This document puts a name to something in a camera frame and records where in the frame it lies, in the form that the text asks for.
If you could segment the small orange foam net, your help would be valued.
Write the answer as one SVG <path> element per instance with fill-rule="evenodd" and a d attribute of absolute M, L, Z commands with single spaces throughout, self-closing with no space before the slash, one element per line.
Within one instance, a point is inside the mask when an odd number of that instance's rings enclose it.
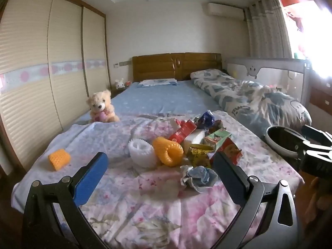
<path fill-rule="evenodd" d="M 70 163 L 71 155 L 68 152 L 66 152 L 66 150 L 59 149 L 49 154 L 48 160 L 50 161 L 50 164 L 53 166 L 55 171 L 59 171 L 68 163 Z"/>

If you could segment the red snack packet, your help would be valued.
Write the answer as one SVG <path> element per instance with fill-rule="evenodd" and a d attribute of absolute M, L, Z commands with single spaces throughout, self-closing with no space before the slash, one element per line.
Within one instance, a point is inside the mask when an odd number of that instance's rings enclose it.
<path fill-rule="evenodd" d="M 213 165 L 214 156 L 217 154 L 217 152 L 223 152 L 234 165 L 237 165 L 239 158 L 242 156 L 242 153 L 230 137 L 214 137 L 213 144 L 215 147 L 215 152 L 210 158 L 211 165 Z"/>

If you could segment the grey blue paper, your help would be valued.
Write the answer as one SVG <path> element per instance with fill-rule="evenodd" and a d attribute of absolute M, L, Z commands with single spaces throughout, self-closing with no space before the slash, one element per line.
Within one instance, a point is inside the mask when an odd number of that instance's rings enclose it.
<path fill-rule="evenodd" d="M 183 165 L 180 167 L 181 179 L 180 183 L 184 187 L 190 187 L 198 193 L 207 191 L 212 188 L 219 180 L 217 173 L 203 166 Z"/>

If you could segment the green cardboard box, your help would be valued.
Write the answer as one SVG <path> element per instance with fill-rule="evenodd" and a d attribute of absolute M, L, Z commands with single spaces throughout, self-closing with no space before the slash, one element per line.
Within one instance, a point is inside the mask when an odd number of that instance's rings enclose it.
<path fill-rule="evenodd" d="M 204 138 L 204 144 L 211 146 L 214 150 L 218 150 L 225 140 L 231 136 L 231 133 L 222 129 L 209 134 Z"/>

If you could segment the yellow snack wrapper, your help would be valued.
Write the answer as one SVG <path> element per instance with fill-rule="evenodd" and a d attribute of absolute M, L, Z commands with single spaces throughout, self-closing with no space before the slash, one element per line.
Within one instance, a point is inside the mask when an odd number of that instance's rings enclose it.
<path fill-rule="evenodd" d="M 205 144 L 192 144 L 187 152 L 187 158 L 193 167 L 203 166 L 211 168 L 208 154 L 212 153 L 214 148 Z"/>

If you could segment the white foam fruit net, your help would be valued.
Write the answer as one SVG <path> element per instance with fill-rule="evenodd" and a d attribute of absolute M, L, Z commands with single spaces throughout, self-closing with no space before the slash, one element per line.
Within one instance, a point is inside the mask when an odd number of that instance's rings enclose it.
<path fill-rule="evenodd" d="M 144 168 L 157 166 L 157 157 L 152 145 L 143 139 L 132 139 L 128 143 L 128 150 L 131 159 L 135 164 Z"/>

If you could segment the blue plastic wrapper bag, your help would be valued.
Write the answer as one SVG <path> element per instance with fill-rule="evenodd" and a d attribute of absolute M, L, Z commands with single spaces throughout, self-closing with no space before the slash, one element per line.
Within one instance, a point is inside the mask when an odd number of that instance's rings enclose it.
<path fill-rule="evenodd" d="M 213 113 L 210 110 L 205 111 L 197 120 L 196 125 L 198 129 L 207 130 L 212 127 L 215 122 Z"/>

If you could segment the white foam block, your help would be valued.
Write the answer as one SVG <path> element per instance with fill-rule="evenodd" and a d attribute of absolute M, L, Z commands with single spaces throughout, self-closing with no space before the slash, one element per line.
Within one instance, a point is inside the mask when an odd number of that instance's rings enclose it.
<path fill-rule="evenodd" d="M 187 154 L 189 147 L 192 144 L 202 144 L 204 142 L 205 131 L 203 129 L 196 129 L 194 132 L 189 134 L 181 143 L 184 153 Z"/>

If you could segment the red white carton box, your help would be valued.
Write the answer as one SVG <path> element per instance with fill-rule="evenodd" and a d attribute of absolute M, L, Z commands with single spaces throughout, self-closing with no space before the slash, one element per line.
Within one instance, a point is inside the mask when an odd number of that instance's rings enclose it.
<path fill-rule="evenodd" d="M 196 128 L 196 124 L 191 120 L 181 122 L 180 128 L 169 137 L 169 140 L 181 144 L 186 137 L 196 130 Z"/>

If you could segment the red white plastic bag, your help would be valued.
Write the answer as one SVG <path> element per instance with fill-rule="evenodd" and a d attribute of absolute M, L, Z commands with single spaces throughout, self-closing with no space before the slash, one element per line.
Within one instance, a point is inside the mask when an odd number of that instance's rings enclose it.
<path fill-rule="evenodd" d="M 170 124 L 175 132 L 178 131 L 180 128 L 182 128 L 185 125 L 185 123 L 186 120 L 179 120 L 175 118 L 170 119 Z"/>

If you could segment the beige teddy bear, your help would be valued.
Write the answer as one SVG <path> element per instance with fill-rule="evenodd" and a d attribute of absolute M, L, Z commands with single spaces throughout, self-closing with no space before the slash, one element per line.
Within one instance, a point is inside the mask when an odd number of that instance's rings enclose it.
<path fill-rule="evenodd" d="M 102 92 L 96 92 L 87 99 L 87 105 L 90 108 L 90 123 L 119 122 L 120 119 L 115 113 L 115 108 L 111 104 L 111 92 L 107 89 Z"/>

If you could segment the grey window curtain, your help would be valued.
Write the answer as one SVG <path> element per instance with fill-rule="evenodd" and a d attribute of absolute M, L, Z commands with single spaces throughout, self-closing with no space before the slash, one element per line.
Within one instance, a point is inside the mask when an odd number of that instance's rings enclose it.
<path fill-rule="evenodd" d="M 291 59 L 292 49 L 281 0 L 257 0 L 246 7 L 250 56 Z"/>

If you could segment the blue bed sheet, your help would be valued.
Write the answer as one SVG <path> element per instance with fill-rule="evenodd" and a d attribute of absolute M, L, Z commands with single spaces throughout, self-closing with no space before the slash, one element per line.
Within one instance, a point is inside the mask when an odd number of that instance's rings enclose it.
<path fill-rule="evenodd" d="M 220 106 L 191 80 L 178 85 L 160 85 L 139 88 L 132 83 L 124 92 L 111 99 L 115 113 L 120 117 L 141 114 L 203 114 L 217 111 Z"/>

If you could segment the cream sliding wardrobe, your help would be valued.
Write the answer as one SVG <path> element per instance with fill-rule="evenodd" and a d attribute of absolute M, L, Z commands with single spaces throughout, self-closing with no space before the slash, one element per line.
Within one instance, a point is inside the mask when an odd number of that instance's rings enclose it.
<path fill-rule="evenodd" d="M 1 0 L 1 138 L 29 170 L 110 86 L 106 16 L 82 0 Z"/>

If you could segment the grey crib guard rail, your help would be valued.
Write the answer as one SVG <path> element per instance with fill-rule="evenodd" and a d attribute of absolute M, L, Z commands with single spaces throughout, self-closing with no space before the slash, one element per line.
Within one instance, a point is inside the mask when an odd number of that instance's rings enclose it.
<path fill-rule="evenodd" d="M 235 79 L 251 80 L 281 90 L 307 106 L 312 66 L 308 60 L 229 58 L 226 70 Z"/>

